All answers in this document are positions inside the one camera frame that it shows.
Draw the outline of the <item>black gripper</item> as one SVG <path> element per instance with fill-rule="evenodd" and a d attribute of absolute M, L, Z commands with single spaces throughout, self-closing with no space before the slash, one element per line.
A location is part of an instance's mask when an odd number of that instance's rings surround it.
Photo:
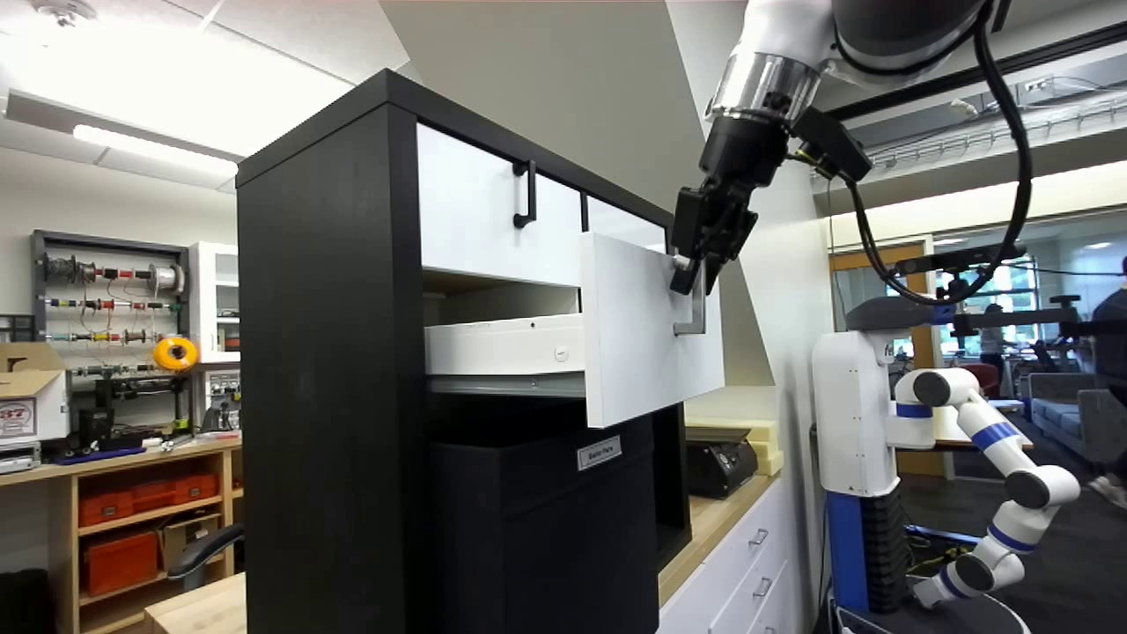
<path fill-rule="evenodd" d="M 697 274 L 704 274 L 704 294 L 715 294 L 727 262 L 742 249 L 757 222 L 750 195 L 772 184 L 783 158 L 787 126 L 780 121 L 713 121 L 702 151 L 704 184 L 677 195 L 672 294 L 688 298 Z"/>

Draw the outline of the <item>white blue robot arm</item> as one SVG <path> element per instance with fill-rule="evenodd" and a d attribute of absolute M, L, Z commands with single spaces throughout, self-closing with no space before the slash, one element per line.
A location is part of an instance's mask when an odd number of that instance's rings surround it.
<path fill-rule="evenodd" d="M 1062 467 L 1040 467 L 1024 451 L 1020 431 L 984 395 L 979 379 L 962 367 L 909 369 L 895 383 L 895 413 L 902 421 L 950 421 L 1005 485 L 1005 500 L 979 544 L 937 575 L 920 579 L 911 600 L 933 609 L 1017 585 L 1055 511 L 1082 496 L 1079 475 Z"/>

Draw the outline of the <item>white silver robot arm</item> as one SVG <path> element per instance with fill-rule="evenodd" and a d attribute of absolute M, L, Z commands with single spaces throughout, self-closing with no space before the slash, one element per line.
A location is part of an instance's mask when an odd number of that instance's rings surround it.
<path fill-rule="evenodd" d="M 986 0 L 745 0 L 738 38 L 707 103 L 697 188 L 677 195 L 672 288 L 713 288 L 742 249 L 750 195 L 775 180 L 821 77 L 915 82 L 984 23 Z"/>

